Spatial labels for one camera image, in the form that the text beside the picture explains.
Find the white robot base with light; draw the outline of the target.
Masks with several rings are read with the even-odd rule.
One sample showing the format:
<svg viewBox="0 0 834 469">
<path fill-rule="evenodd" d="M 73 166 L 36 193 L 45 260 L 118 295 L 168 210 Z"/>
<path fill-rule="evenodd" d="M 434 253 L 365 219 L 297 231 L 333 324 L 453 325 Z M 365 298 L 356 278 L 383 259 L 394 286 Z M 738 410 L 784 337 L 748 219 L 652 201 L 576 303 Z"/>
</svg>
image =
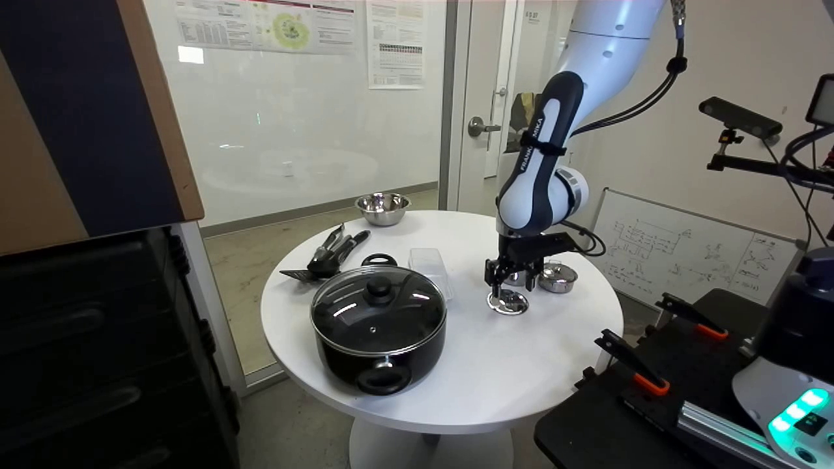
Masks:
<svg viewBox="0 0 834 469">
<path fill-rule="evenodd" d="M 834 251 L 803 256 L 755 337 L 731 393 L 794 469 L 834 469 Z"/>
</svg>

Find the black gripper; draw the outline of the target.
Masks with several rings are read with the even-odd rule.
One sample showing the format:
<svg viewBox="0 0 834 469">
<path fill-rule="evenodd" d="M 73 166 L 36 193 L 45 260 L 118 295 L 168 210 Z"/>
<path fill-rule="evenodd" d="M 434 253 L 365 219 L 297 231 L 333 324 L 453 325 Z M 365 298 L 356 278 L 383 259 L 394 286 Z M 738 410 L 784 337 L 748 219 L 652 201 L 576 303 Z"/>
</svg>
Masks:
<svg viewBox="0 0 834 469">
<path fill-rule="evenodd" d="M 535 235 L 535 236 L 497 236 L 497 259 L 485 260 L 485 281 L 497 295 L 499 286 L 512 276 L 524 276 L 524 286 L 531 290 L 548 256 L 576 253 L 579 244 L 570 235 Z"/>
</svg>

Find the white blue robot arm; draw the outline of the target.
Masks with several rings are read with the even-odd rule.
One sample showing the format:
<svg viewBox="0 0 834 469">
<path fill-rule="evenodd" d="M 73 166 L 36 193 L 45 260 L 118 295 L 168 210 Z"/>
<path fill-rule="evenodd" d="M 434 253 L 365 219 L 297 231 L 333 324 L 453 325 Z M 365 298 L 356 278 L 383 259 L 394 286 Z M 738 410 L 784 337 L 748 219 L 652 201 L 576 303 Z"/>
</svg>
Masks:
<svg viewBox="0 0 834 469">
<path fill-rule="evenodd" d="M 632 77 L 665 5 L 675 31 L 665 81 L 641 102 L 588 122 Z M 686 0 L 579 0 L 554 75 L 536 97 L 515 163 L 494 199 L 497 259 L 485 264 L 492 300 L 512 273 L 535 281 L 542 260 L 557 253 L 550 227 L 588 199 L 587 180 L 562 163 L 567 140 L 652 110 L 686 68 Z"/>
</svg>

